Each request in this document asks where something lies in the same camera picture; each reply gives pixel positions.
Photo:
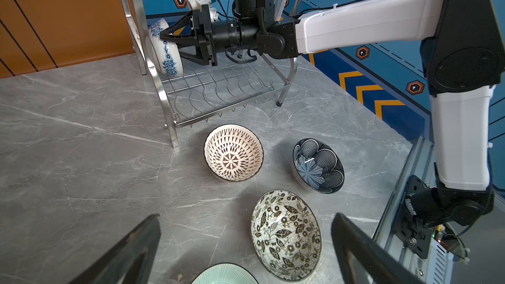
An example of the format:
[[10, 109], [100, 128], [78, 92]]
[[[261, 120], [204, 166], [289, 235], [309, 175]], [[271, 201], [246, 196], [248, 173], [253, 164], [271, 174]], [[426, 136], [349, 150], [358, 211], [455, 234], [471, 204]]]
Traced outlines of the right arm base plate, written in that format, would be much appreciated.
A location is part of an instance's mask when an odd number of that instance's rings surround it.
[[432, 228], [427, 228], [428, 210], [433, 205], [431, 189], [411, 175], [393, 222], [393, 233], [421, 259], [428, 257]]

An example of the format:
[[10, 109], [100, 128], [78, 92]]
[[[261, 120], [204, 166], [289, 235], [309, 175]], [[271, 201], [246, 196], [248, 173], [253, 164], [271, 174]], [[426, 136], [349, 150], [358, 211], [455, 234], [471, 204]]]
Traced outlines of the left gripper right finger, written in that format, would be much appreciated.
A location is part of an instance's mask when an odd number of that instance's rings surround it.
[[342, 213], [331, 238], [345, 283], [421, 283]]

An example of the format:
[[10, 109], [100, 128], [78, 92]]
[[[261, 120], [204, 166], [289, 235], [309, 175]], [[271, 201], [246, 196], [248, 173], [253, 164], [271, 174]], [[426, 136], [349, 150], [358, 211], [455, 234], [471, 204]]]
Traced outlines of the pale green ribbed bowl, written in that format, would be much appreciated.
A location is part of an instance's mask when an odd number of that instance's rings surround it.
[[192, 284], [258, 284], [256, 278], [243, 267], [233, 263], [215, 264], [202, 271]]

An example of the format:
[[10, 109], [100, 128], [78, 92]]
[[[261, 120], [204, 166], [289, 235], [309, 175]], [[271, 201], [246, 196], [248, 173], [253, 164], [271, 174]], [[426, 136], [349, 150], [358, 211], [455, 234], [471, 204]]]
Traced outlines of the blue floral white bowl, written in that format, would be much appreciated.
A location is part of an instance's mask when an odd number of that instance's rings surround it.
[[160, 33], [168, 27], [167, 21], [161, 18], [149, 27], [149, 35], [160, 72], [169, 77], [178, 77], [184, 73], [178, 46], [160, 39]]

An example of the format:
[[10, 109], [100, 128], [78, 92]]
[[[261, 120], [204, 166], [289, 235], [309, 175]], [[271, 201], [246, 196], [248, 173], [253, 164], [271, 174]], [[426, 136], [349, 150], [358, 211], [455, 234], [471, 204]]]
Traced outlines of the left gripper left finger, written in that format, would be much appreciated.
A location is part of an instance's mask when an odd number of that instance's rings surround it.
[[71, 283], [148, 283], [160, 237], [151, 214]]

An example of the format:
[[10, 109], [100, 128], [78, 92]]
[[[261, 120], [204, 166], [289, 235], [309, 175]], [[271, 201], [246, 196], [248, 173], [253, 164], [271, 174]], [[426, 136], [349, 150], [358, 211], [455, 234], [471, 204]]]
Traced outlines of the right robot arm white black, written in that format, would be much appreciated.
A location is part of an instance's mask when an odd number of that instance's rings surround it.
[[504, 37], [492, 0], [355, 0], [311, 7], [279, 21], [273, 0], [235, 0], [221, 20], [210, 0], [188, 0], [189, 12], [160, 39], [182, 58], [216, 64], [223, 53], [255, 51], [274, 59], [355, 48], [376, 67], [423, 76], [435, 142], [436, 187], [406, 198], [414, 222], [471, 226], [493, 209], [489, 111], [504, 73]]

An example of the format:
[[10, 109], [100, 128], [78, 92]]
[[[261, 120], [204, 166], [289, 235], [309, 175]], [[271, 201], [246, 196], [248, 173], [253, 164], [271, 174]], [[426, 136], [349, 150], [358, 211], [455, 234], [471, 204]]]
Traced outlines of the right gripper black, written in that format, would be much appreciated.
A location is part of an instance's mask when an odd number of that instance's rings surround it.
[[172, 42], [178, 47], [194, 47], [195, 54], [180, 51], [183, 59], [206, 66], [217, 66], [216, 50], [214, 47], [210, 7], [208, 4], [201, 6], [201, 10], [187, 12], [179, 21], [169, 26], [160, 39]]

